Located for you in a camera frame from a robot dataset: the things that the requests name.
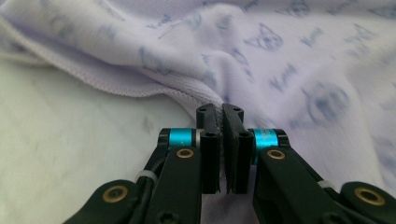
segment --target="white cable tie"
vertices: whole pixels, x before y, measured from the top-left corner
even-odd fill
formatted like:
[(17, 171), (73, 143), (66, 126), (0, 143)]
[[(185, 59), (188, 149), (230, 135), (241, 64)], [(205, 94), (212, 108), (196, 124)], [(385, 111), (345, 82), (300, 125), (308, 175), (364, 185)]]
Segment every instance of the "white cable tie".
[(158, 181), (158, 177), (154, 174), (154, 172), (152, 172), (150, 170), (142, 170), (139, 172), (139, 174), (137, 174), (136, 179), (134, 180), (135, 183), (137, 182), (137, 179), (140, 176), (145, 176), (145, 177), (151, 178), (154, 181), (154, 185)]
[(323, 189), (334, 189), (334, 185), (331, 182), (327, 181), (327, 180), (320, 180), (318, 182), (318, 184)]

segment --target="black cable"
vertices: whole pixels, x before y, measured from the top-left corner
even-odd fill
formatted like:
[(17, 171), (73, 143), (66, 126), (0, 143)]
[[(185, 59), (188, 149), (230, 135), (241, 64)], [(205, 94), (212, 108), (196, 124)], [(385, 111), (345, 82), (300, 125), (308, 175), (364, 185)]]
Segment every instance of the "black cable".
[[(150, 171), (156, 176), (159, 176), (164, 164), (165, 158), (162, 158), (150, 167)], [(141, 224), (144, 222), (149, 208), (149, 202), (151, 201), (152, 191), (155, 187), (154, 180), (146, 176), (140, 176), (136, 181), (136, 185), (139, 193), (139, 204), (134, 209), (129, 224)]]
[(147, 210), (149, 208), (152, 190), (154, 189), (154, 181), (151, 178), (141, 176), (139, 179), (144, 179), (145, 185), (143, 186), (142, 190), (139, 191), (142, 192), (140, 193), (140, 203), (134, 210), (129, 224), (142, 224), (144, 222)]

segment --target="wrinkled fabric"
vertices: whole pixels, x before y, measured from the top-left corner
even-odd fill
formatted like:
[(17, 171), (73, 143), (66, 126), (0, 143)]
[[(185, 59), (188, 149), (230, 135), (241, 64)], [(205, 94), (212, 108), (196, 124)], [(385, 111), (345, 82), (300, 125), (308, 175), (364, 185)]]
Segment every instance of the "wrinkled fabric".
[[(193, 117), (238, 105), (337, 190), (359, 180), (396, 195), (395, 27), (388, 0), (0, 0), (0, 55), (119, 95), (167, 94)], [(203, 223), (257, 222), (251, 188), (221, 187)]]

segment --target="bedsheet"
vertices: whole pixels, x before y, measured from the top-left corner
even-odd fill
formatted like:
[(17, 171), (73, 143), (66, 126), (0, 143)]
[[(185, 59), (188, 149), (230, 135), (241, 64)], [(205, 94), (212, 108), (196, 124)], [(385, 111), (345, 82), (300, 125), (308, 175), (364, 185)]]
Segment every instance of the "bedsheet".
[(146, 165), (160, 129), (193, 127), (170, 97), (104, 93), (51, 66), (0, 60), (0, 223), (62, 223)]
[[(3, 57), (118, 95), (164, 93), (192, 117), (207, 103), (241, 106), (247, 127), (284, 129), (336, 189), (359, 180), (395, 195), (394, 2), (0, 4)], [(205, 197), (203, 221), (255, 222), (238, 206), (248, 197)]]

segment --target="lavender fabric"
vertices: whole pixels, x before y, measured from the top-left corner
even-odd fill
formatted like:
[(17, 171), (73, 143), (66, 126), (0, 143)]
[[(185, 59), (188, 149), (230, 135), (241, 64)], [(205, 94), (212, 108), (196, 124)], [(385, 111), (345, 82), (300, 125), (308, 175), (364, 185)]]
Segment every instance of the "lavender fabric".
[[(0, 55), (119, 95), (167, 94), (192, 117), (203, 104), (238, 105), (246, 127), (284, 129), (336, 189), (359, 180), (396, 195), (395, 8), (388, 0), (0, 0)], [(257, 222), (250, 202), (251, 191), (206, 195), (203, 223)]]

